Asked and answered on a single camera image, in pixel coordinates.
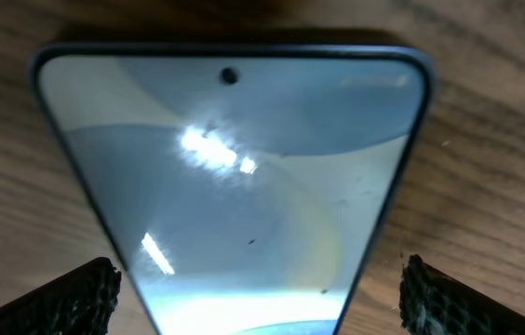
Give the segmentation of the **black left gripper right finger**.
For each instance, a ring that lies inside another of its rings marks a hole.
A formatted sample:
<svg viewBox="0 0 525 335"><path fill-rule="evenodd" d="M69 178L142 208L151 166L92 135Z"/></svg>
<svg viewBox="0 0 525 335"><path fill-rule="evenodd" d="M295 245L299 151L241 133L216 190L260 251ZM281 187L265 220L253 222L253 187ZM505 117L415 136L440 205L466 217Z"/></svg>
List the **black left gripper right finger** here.
<svg viewBox="0 0 525 335"><path fill-rule="evenodd" d="M525 335L525 316L411 255L399 286L411 335Z"/></svg>

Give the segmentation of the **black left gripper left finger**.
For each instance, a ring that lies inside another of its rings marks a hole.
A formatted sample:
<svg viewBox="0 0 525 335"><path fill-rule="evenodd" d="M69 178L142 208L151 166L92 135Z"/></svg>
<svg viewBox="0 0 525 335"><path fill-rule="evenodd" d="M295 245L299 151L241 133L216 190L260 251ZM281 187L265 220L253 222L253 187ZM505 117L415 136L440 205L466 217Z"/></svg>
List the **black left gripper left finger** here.
<svg viewBox="0 0 525 335"><path fill-rule="evenodd" d="M0 307L0 335L105 335L122 273L99 257Z"/></svg>

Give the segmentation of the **blue Samsung Galaxy smartphone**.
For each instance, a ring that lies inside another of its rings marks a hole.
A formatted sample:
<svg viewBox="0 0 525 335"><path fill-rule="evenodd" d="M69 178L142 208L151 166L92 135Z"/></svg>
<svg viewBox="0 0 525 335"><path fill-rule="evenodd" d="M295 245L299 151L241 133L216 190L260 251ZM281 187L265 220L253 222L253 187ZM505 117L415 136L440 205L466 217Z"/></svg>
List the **blue Samsung Galaxy smartphone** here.
<svg viewBox="0 0 525 335"><path fill-rule="evenodd" d="M414 47L61 43L37 102L160 334L333 334L423 125Z"/></svg>

